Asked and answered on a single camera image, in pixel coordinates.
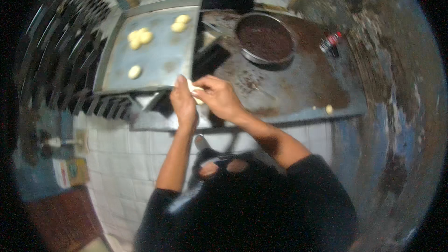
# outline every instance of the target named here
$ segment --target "wall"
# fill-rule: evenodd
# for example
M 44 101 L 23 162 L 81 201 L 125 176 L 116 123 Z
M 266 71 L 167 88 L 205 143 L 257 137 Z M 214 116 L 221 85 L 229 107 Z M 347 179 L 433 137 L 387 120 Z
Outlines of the wall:
M 294 8 L 345 33 L 367 97 L 367 115 L 333 124 L 332 168 L 361 220 L 352 250 L 401 250 L 432 201 L 446 149 L 446 80 L 431 28 L 416 0 Z

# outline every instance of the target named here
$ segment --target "dark filling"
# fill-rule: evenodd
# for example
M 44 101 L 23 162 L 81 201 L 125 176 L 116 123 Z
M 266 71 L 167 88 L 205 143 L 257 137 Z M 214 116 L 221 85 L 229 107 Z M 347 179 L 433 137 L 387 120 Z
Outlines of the dark filling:
M 243 25 L 238 36 L 243 48 L 268 61 L 286 58 L 293 47 L 289 32 L 278 23 Z

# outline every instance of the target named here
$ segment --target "metal baking tray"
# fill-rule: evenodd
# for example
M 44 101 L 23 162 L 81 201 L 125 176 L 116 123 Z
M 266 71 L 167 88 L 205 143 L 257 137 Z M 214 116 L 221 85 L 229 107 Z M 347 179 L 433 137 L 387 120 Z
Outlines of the metal baking tray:
M 200 8 L 201 0 L 165 0 L 122 13 L 101 56 L 93 91 L 158 91 L 172 87 L 179 74 L 190 79 Z M 185 31 L 172 32 L 171 24 L 181 14 L 191 21 Z M 149 28 L 152 41 L 132 50 L 127 36 L 141 28 Z M 142 68 L 142 74 L 131 80 L 128 71 L 134 65 Z

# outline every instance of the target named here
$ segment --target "dough ball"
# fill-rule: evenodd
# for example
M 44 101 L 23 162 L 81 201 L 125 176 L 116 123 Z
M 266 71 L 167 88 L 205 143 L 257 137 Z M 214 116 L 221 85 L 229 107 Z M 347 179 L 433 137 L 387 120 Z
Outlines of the dough ball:
M 185 25 L 184 23 L 173 23 L 171 25 L 171 30 L 174 32 L 182 32 L 186 27 L 187 25 Z
M 134 65 L 128 72 L 129 79 L 137 79 L 142 74 L 142 68 L 138 65 Z
M 176 23 L 183 23 L 186 24 L 187 22 L 189 22 L 191 20 L 190 16 L 188 16 L 187 14 L 181 14 L 180 16 L 178 16 L 175 20 Z
M 193 86 L 193 83 L 191 82 L 190 79 L 187 79 L 187 83 L 188 83 L 188 89 L 190 90 L 190 92 L 193 92 L 194 90 L 201 90 L 203 91 L 204 89 L 201 87 L 195 87 Z M 200 99 L 194 98 L 194 100 L 196 101 L 196 104 L 202 105 L 204 104 L 204 102 Z
M 142 44 L 140 43 L 140 39 L 133 39 L 129 42 L 129 47 L 133 50 L 137 50 Z
M 140 42 L 142 44 L 148 44 L 152 40 L 152 32 L 146 31 L 140 34 Z
M 328 115 L 333 114 L 333 106 L 331 106 L 330 104 L 328 104 L 328 105 L 325 107 L 325 111 L 327 112 Z
M 135 40 L 138 37 L 138 31 L 133 31 L 128 34 L 128 41 L 131 42 L 132 40 Z

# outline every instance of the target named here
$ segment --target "dough piece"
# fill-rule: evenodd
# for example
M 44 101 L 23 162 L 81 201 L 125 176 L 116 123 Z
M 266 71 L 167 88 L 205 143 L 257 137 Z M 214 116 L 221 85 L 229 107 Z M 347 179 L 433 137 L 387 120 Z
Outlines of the dough piece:
M 128 72 L 129 79 L 137 79 L 142 74 L 142 68 L 138 65 L 134 65 Z
M 133 31 L 128 34 L 128 41 L 131 42 L 132 40 L 135 40 L 138 37 L 138 31 Z
M 140 43 L 140 39 L 134 39 L 129 42 L 129 47 L 133 50 L 137 50 L 141 45 L 142 43 Z
M 148 44 L 152 40 L 152 32 L 146 31 L 140 34 L 140 43 Z
M 194 90 L 201 90 L 203 91 L 204 89 L 201 87 L 195 87 L 193 86 L 193 83 L 191 82 L 190 79 L 187 79 L 187 83 L 188 83 L 188 89 L 190 90 L 190 92 L 193 92 Z M 194 100 L 196 101 L 196 104 L 202 105 L 204 104 L 204 102 L 198 98 L 194 98 Z
M 186 24 L 191 20 L 190 16 L 188 16 L 187 14 L 181 14 L 180 16 L 178 16 L 175 20 L 176 23 L 183 23 Z
M 325 107 L 325 111 L 327 112 L 328 115 L 333 114 L 333 106 L 331 106 L 330 104 L 328 104 L 328 105 Z
M 171 25 L 171 30 L 174 32 L 182 32 L 186 29 L 187 25 L 184 23 L 173 23 Z

